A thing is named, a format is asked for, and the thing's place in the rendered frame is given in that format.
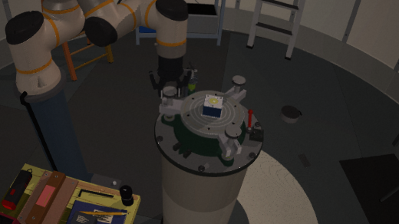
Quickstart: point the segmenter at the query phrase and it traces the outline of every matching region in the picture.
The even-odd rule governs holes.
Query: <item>pencil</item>
[[[84,214],[88,214],[88,215],[104,215],[104,216],[124,216],[127,215],[127,213],[123,213],[123,212],[83,212]]]

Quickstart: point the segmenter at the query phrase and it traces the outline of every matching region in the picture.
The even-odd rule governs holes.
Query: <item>gray wall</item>
[[[213,0],[197,0],[214,4]],[[226,0],[223,29],[249,33],[256,0]],[[280,0],[292,4],[293,0]],[[9,0],[12,15],[41,10],[40,0]],[[296,48],[324,58],[399,102],[399,77],[393,71],[399,59],[399,1],[362,0],[346,44],[341,42],[347,28],[355,0],[307,0]],[[4,27],[6,18],[0,5],[0,68],[12,63]],[[291,29],[290,11],[263,4],[260,21]],[[258,30],[256,35],[288,44],[288,38]]]

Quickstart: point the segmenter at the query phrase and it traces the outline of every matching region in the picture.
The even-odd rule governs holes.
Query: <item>white step ladder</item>
[[[267,24],[259,22],[260,11],[262,9],[263,3],[278,6],[281,8],[286,8],[288,10],[291,10],[292,13],[295,13],[295,20],[294,20],[294,26],[292,28],[292,31],[285,30],[282,28],[277,28],[275,26],[267,25]],[[291,60],[291,54],[292,54],[292,51],[294,50],[296,36],[298,34],[299,25],[301,24],[301,17],[302,17],[304,6],[305,6],[305,0],[299,0],[298,6],[290,5],[290,4],[287,4],[284,2],[278,2],[275,0],[256,0],[255,11],[253,12],[253,18],[252,18],[252,24],[251,24],[251,31],[249,32],[248,44],[246,45],[246,47],[253,49],[253,42],[255,40],[256,28],[263,28],[267,31],[274,31],[281,35],[289,36],[289,48],[287,50],[287,53],[285,54],[285,59]]]

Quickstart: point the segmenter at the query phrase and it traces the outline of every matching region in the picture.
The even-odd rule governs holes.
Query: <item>orange stripe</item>
[[[103,3],[99,4],[99,5],[97,5],[96,7],[92,8],[89,12],[84,13],[84,17],[89,16],[91,13],[97,11],[100,8],[103,8],[105,5],[108,5],[108,4],[112,3],[112,2],[114,2],[114,0],[108,0],[106,2],[103,2]]]
[[[43,7],[43,10],[48,12],[48,13],[52,13],[52,14],[64,14],[64,13],[68,13],[68,12],[73,12],[76,9],[79,8],[79,5],[76,5],[73,8],[69,8],[69,9],[65,9],[65,10],[60,10],[60,11],[54,11],[54,10],[50,10],[50,9],[46,9],[45,7]]]
[[[148,14],[150,13],[151,6],[152,6],[153,3],[155,3],[156,1],[157,1],[157,0],[153,0],[153,1],[148,5],[147,10],[146,10],[145,21],[146,21],[146,25],[147,25],[148,28],[150,27],[150,26],[148,25]]]
[[[21,71],[21,70],[19,70],[19,69],[17,69],[17,68],[15,68],[15,69],[17,70],[17,72],[19,72],[19,73],[21,73],[21,74],[33,74],[33,73],[36,73],[36,72],[42,71],[43,69],[47,68],[47,67],[48,67],[48,65],[50,65],[50,64],[51,64],[51,61],[52,61],[52,60],[53,60],[53,58],[50,58],[50,61],[48,61],[48,63],[47,63],[47,64],[45,64],[45,65],[41,66],[40,68],[36,68],[36,69],[34,69],[34,70],[29,70],[29,71]]]
[[[55,25],[54,21],[50,18],[50,16],[46,15],[45,13],[42,13],[43,16],[46,17],[46,19],[50,22],[51,26],[54,29],[55,32],[55,37],[57,38],[57,44],[55,45],[55,48],[60,44],[60,34],[58,33],[57,26]]]
[[[181,42],[178,42],[178,43],[165,43],[165,42],[162,42],[162,41],[158,40],[158,38],[157,38],[157,43],[158,44],[161,44],[161,45],[167,46],[167,47],[177,47],[177,46],[183,45],[186,42],[187,42],[187,39],[184,39],[184,41],[181,41]]]
[[[136,28],[136,15],[134,14],[132,8],[129,7],[129,5],[126,5],[126,4],[124,4],[124,3],[120,3],[119,5],[123,5],[124,7],[126,7],[127,9],[129,9],[129,11],[130,11],[130,13],[132,14],[133,19],[134,19],[134,26],[133,26],[133,29],[132,29],[132,30],[134,30],[134,29]]]

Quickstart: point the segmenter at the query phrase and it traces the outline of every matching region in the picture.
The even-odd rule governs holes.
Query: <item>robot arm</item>
[[[40,100],[56,95],[65,79],[51,50],[82,30],[104,47],[141,25],[155,29],[161,81],[175,81],[183,74],[188,19],[184,0],[126,0],[118,5],[114,0],[44,0],[43,8],[43,13],[21,13],[5,27],[19,93]]]

